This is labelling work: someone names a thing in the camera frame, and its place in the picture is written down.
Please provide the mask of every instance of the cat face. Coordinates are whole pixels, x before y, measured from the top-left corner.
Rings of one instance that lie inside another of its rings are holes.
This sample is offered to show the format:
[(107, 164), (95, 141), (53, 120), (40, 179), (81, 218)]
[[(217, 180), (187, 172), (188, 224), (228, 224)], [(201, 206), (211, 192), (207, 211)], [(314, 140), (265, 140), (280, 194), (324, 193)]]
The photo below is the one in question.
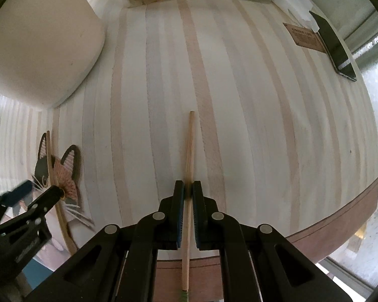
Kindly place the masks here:
[[(52, 156), (52, 167), (55, 164), (55, 157)], [(47, 156), (38, 159), (35, 165), (34, 182), (43, 188), (48, 188), (48, 170), (47, 170)]]
[[(62, 166), (64, 166), (71, 174), (71, 178), (75, 180), (76, 168), (79, 153), (77, 146), (71, 145), (60, 160)], [(54, 167), (56, 158), (51, 156), (51, 164)], [(34, 182), (43, 189), (48, 188), (48, 170), (47, 170), (47, 155), (46, 155), (46, 133), (43, 133), (41, 142), (38, 149), (38, 161), (35, 165)]]

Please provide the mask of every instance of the cat whiskers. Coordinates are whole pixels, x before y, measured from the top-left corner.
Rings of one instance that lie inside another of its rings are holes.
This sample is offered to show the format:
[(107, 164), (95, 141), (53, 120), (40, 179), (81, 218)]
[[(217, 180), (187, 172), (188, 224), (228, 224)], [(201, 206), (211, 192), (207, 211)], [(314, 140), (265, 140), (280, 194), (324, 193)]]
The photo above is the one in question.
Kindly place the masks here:
[(44, 191), (43, 190), (41, 190), (40, 188), (39, 188), (39, 186), (37, 186), (37, 185), (35, 185), (35, 189), (38, 191), (38, 192), (41, 192), (41, 193), (43, 193)]
[(31, 174), (32, 178), (34, 179), (35, 186), (38, 186), (41, 190), (45, 190), (45, 188), (41, 185), (39, 180), (35, 177), (35, 175), (32, 173)]
[(92, 225), (89, 222), (87, 222), (87, 220), (91, 221), (91, 219), (89, 219), (87, 216), (83, 215), (82, 213), (80, 213), (80, 212), (78, 212), (74, 209), (70, 209), (70, 206), (79, 207), (78, 205), (69, 205), (69, 204), (65, 203), (65, 211), (69, 215), (71, 215), (73, 218), (77, 219), (78, 221), (80, 221), (81, 223), (83, 223), (84, 225), (86, 225), (87, 227), (92, 229)]

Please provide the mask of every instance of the black clamp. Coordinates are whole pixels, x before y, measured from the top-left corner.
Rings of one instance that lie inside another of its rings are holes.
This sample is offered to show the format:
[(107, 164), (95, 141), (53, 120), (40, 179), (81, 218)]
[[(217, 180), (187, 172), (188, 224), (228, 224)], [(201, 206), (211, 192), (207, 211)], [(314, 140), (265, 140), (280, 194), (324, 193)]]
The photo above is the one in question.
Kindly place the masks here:
[(26, 301), (148, 302), (152, 301), (157, 253), (177, 250), (182, 236), (184, 184), (161, 201), (157, 212), (136, 225), (107, 225)]
[(219, 250), (225, 302), (347, 302), (351, 298), (272, 226), (240, 224), (192, 186), (196, 245)]
[[(24, 182), (0, 196), (0, 221), (8, 206), (30, 192), (32, 183)], [(0, 284), (13, 280), (52, 237), (45, 214), (60, 200), (63, 191), (52, 186), (34, 200), (27, 211), (0, 225)]]

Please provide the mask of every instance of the wooden rod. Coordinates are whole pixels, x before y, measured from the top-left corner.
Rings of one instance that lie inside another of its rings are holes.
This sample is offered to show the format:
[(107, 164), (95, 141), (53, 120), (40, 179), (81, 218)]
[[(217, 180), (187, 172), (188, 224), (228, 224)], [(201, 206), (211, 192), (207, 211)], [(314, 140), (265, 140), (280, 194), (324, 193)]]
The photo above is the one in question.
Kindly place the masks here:
[[(57, 178), (54, 175), (53, 167), (52, 167), (52, 153), (51, 153), (51, 146), (50, 146), (50, 132), (46, 132), (46, 158), (47, 158), (47, 174), (48, 174), (48, 187), (51, 185), (58, 185)], [(77, 252), (77, 246), (74, 243), (73, 239), (69, 236), (69, 231), (67, 230), (67, 222), (65, 213), (61, 207), (61, 202), (57, 202), (55, 204), (56, 215), (59, 221), (59, 226), (61, 229), (61, 234), (63, 235), (63, 239), (65, 240), (67, 249), (69, 250), (70, 254), (73, 255)]]
[(189, 260), (192, 226), (192, 183), (195, 157), (195, 112), (189, 113), (189, 128), (186, 145), (185, 199), (182, 228), (182, 290), (189, 291)]

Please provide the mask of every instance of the cat ear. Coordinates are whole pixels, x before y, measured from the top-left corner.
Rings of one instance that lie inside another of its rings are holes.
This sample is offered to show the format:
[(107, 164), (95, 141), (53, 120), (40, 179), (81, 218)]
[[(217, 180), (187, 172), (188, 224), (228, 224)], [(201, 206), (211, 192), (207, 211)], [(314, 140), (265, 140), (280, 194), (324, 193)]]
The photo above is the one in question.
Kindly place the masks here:
[(46, 133), (43, 133), (38, 149), (38, 160), (46, 156)]
[(71, 173), (71, 178), (74, 179), (76, 169), (79, 161), (79, 149), (75, 145), (71, 145), (63, 154), (60, 163)]

